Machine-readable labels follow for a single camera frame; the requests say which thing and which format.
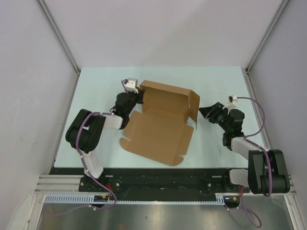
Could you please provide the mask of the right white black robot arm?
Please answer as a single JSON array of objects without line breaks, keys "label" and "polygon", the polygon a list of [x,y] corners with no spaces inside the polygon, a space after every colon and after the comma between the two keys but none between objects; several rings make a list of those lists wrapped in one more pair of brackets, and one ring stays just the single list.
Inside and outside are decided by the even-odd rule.
[{"label": "right white black robot arm", "polygon": [[223,146],[247,159],[247,169],[231,169],[229,176],[221,180],[226,192],[233,192],[239,185],[253,194],[286,194],[290,191],[290,179],[283,152],[266,149],[247,139],[242,131],[245,114],[237,108],[217,102],[199,108],[201,115],[212,124],[218,124],[223,133]]}]

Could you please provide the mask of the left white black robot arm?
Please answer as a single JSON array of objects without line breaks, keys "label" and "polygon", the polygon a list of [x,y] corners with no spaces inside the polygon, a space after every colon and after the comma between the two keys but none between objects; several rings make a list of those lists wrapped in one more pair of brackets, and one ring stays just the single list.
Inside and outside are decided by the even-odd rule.
[{"label": "left white black robot arm", "polygon": [[121,92],[116,96],[115,106],[108,113],[91,112],[81,109],[68,128],[65,139],[80,155],[84,172],[91,177],[89,186],[102,191],[106,180],[101,177],[104,167],[95,153],[103,129],[124,129],[130,121],[135,105],[143,104],[145,90]]}]

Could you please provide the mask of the brown cardboard box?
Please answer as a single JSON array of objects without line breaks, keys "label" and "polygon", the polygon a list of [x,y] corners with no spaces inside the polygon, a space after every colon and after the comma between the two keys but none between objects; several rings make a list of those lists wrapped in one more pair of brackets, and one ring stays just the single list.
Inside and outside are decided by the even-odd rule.
[{"label": "brown cardboard box", "polygon": [[198,119],[200,96],[193,90],[145,80],[142,111],[134,111],[123,130],[121,147],[169,166],[184,160]]}]

